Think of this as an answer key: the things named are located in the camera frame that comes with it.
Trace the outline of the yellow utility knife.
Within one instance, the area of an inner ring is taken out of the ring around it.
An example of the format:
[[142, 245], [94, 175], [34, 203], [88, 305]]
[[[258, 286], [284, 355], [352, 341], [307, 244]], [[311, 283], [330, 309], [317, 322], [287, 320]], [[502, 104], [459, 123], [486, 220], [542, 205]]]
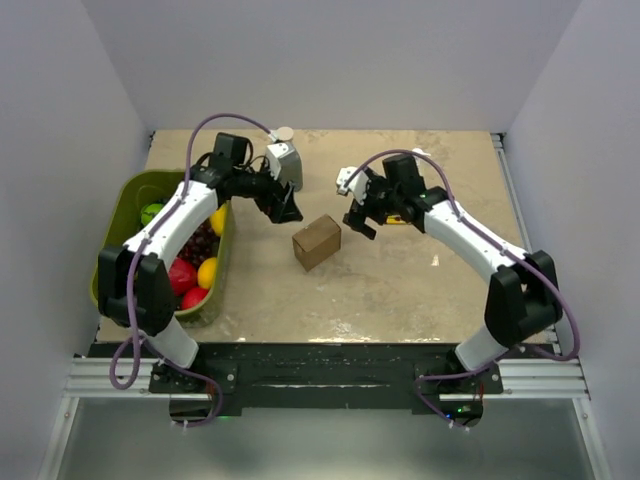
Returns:
[[400, 225], [408, 225], [408, 222], [403, 220], [399, 215], [390, 215], [386, 218], [385, 224], [400, 226]]

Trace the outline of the brown cardboard express box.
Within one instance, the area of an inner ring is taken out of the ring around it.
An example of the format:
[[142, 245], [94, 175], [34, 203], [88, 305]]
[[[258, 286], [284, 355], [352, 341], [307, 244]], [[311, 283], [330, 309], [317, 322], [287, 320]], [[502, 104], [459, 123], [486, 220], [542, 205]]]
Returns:
[[341, 249], [341, 227], [325, 214], [292, 236], [293, 252], [302, 268], [309, 272]]

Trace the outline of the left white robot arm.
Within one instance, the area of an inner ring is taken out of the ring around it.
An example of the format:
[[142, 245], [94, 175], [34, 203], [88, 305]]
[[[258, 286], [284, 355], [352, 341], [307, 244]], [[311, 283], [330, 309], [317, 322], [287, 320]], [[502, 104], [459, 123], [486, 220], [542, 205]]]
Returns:
[[143, 334], [166, 360], [175, 364], [171, 378], [185, 392], [200, 390], [207, 368], [196, 361], [198, 344], [175, 316], [169, 269], [189, 237], [223, 204], [248, 198], [274, 224], [299, 222], [303, 215], [294, 194], [302, 187], [302, 164], [293, 131], [271, 134], [259, 169], [245, 166], [243, 138], [220, 134], [213, 152], [189, 170], [189, 178], [159, 214], [118, 246], [104, 247], [97, 262], [97, 307], [118, 325]]

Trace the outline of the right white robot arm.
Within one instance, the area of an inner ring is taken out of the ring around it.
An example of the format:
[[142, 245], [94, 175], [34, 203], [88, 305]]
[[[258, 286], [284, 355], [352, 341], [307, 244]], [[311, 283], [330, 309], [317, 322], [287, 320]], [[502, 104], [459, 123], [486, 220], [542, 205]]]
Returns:
[[561, 319], [554, 261], [543, 251], [529, 253], [509, 243], [475, 220], [448, 183], [427, 186], [417, 165], [425, 154], [391, 150], [379, 157], [382, 174], [366, 164], [340, 170], [337, 192], [353, 198], [343, 222], [373, 239], [368, 220], [382, 225], [398, 216], [451, 249], [487, 283], [484, 324], [455, 347], [455, 362], [445, 369], [452, 390], [469, 392], [481, 380], [480, 368]]

